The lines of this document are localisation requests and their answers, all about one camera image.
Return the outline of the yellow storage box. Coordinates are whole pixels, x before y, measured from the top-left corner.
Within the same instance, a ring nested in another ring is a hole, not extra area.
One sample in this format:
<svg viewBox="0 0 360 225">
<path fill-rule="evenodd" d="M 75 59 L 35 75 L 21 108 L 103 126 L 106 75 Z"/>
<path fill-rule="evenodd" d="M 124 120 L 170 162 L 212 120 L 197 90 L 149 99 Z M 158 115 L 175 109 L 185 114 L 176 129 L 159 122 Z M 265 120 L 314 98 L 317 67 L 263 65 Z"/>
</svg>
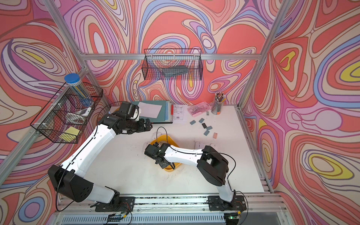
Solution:
<svg viewBox="0 0 360 225">
<path fill-rule="evenodd" d="M 153 141 L 151 141 L 149 144 L 153 145 L 153 144 L 155 144 L 155 142 L 157 142 L 159 145 L 162 145 L 163 143 L 168 143 L 168 144 L 174 145 L 175 147 L 178 147 L 176 142 L 170 136 L 167 136 L 166 134 L 161 134 L 160 136 L 155 138 Z M 166 168 L 164 168 L 164 170 L 166 172 L 173 172 L 178 167 L 180 167 L 182 164 L 174 163 L 174 165 L 175 165 L 175 169 L 173 169 L 171 166 L 167 166 Z"/>
</svg>

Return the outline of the white mouse with logo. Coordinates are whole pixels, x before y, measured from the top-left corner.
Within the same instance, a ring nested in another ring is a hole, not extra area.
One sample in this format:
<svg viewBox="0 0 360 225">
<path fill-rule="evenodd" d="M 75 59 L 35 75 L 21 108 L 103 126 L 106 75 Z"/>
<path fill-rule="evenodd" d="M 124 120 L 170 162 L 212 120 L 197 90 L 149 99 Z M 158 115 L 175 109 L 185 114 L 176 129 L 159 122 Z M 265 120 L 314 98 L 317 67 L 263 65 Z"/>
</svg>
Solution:
<svg viewBox="0 0 360 225">
<path fill-rule="evenodd" d="M 153 139 L 153 140 L 157 140 L 157 136 L 158 136 L 157 133 L 154 133 L 154 134 L 152 135 L 152 139 Z"/>
</svg>

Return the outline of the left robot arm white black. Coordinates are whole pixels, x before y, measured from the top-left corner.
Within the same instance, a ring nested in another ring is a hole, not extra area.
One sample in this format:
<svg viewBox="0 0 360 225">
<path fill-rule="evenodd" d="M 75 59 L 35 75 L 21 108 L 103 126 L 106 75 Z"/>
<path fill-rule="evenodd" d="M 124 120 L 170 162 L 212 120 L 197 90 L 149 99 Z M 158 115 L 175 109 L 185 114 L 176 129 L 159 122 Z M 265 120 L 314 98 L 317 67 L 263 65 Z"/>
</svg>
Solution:
<svg viewBox="0 0 360 225">
<path fill-rule="evenodd" d="M 152 123 L 149 119 L 133 119 L 123 113 L 104 115 L 91 136 L 73 155 L 48 170 L 56 194 L 62 194 L 77 203 L 84 200 L 105 204 L 113 202 L 117 191 L 86 180 L 84 177 L 88 169 L 117 135 L 132 135 L 151 129 Z"/>
</svg>

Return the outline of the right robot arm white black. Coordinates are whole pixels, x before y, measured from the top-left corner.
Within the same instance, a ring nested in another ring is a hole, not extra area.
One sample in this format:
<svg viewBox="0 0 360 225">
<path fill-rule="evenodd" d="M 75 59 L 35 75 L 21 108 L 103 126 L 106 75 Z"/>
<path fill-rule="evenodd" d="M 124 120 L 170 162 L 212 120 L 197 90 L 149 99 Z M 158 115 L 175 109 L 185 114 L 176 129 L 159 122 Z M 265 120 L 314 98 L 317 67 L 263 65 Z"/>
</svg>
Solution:
<svg viewBox="0 0 360 225">
<path fill-rule="evenodd" d="M 149 144 L 144 154 L 161 168 L 180 163 L 196 167 L 208 183 L 217 187 L 222 201 L 231 202 L 234 193 L 227 181 L 229 162 L 213 147 L 206 145 L 203 149 L 184 149 L 164 143 L 162 145 Z"/>
</svg>

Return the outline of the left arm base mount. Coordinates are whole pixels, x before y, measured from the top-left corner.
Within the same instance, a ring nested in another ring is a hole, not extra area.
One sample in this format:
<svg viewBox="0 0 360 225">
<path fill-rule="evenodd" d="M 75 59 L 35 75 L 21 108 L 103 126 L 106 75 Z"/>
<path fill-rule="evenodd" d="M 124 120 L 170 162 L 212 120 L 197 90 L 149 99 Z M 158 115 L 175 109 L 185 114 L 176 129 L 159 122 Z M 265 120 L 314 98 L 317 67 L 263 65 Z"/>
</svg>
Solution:
<svg viewBox="0 0 360 225">
<path fill-rule="evenodd" d="M 97 202 L 90 206 L 95 208 L 96 212 L 132 212 L 135 206 L 135 197 L 133 196 L 118 196 L 110 203 Z"/>
</svg>

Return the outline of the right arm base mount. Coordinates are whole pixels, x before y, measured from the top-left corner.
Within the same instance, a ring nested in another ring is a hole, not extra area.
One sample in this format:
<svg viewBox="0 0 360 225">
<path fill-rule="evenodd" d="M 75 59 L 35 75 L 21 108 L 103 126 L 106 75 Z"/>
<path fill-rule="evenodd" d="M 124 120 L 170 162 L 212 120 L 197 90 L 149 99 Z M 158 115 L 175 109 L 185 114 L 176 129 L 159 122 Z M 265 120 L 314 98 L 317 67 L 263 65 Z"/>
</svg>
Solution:
<svg viewBox="0 0 360 225">
<path fill-rule="evenodd" d="M 208 196 L 206 201 L 210 211 L 238 211 L 247 210 L 247 203 L 244 196 L 234 196 L 231 202 L 222 200 L 219 196 Z"/>
</svg>

